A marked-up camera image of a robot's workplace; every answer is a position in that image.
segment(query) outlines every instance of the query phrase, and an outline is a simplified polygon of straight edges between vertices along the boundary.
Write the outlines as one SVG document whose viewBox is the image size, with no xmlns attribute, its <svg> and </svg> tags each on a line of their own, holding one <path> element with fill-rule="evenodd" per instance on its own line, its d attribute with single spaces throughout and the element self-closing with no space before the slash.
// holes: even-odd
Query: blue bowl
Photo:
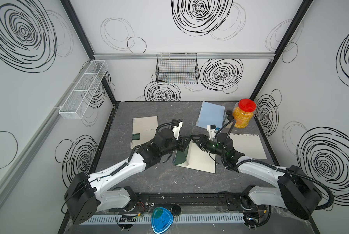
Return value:
<svg viewBox="0 0 349 234">
<path fill-rule="evenodd" d="M 153 210 L 151 216 L 151 226 L 156 234 L 165 232 L 173 223 L 172 213 L 163 207 L 157 207 Z"/>
</svg>

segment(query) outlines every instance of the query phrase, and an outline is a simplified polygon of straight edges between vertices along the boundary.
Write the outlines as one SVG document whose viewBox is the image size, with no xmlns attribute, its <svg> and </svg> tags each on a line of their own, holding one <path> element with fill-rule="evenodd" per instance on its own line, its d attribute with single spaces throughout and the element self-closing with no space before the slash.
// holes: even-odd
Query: black wire basket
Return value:
<svg viewBox="0 0 349 234">
<path fill-rule="evenodd" d="M 158 84 L 198 84 L 199 68 L 196 53 L 157 54 L 156 81 Z"/>
</svg>

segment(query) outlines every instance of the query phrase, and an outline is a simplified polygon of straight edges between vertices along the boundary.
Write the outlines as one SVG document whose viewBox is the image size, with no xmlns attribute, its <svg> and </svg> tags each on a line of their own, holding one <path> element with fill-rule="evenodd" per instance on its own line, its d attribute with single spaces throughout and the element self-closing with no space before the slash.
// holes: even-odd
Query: beige notebook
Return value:
<svg viewBox="0 0 349 234">
<path fill-rule="evenodd" d="M 176 151 L 174 165 L 199 171 L 215 173 L 215 155 L 202 151 L 196 143 L 191 141 L 186 152 Z"/>
<path fill-rule="evenodd" d="M 130 149 L 146 143 L 155 136 L 155 130 L 158 127 L 158 116 L 134 118 L 133 135 L 130 143 Z"/>
<path fill-rule="evenodd" d="M 233 140 L 233 147 L 238 152 L 250 158 L 267 159 L 259 135 L 231 133 L 229 137 Z"/>
</svg>

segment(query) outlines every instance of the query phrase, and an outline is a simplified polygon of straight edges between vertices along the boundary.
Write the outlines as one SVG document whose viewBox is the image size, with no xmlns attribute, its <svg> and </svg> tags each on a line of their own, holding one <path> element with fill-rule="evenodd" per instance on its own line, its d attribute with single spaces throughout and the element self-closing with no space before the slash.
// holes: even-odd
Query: marble pattern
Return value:
<svg viewBox="0 0 349 234">
<path fill-rule="evenodd" d="M 181 135 L 202 133 L 208 135 L 206 129 L 196 126 L 201 104 L 201 102 L 120 102 L 96 171 L 110 167 L 129 156 L 133 118 L 156 115 L 158 125 L 182 118 Z M 231 102 L 215 104 L 225 106 L 225 110 L 233 109 L 235 105 Z M 273 164 L 254 119 L 246 128 L 233 129 L 232 133 L 259 134 L 267 155 L 267 160 L 263 161 Z M 116 186 L 130 186 L 134 192 L 242 192 L 250 184 L 270 186 L 251 175 L 228 171 L 222 165 L 216 165 L 216 173 L 213 174 L 174 166 L 170 159 L 166 163 L 157 164 L 132 175 Z"/>
</svg>

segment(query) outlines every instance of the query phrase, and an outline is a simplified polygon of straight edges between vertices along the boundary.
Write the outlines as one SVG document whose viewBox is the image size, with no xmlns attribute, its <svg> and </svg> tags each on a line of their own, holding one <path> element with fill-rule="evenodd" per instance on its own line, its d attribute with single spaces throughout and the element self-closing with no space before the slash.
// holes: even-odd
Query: red lid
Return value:
<svg viewBox="0 0 349 234">
<path fill-rule="evenodd" d="M 256 104 L 254 101 L 245 98 L 238 102 L 238 107 L 243 111 L 253 112 L 256 109 Z"/>
</svg>

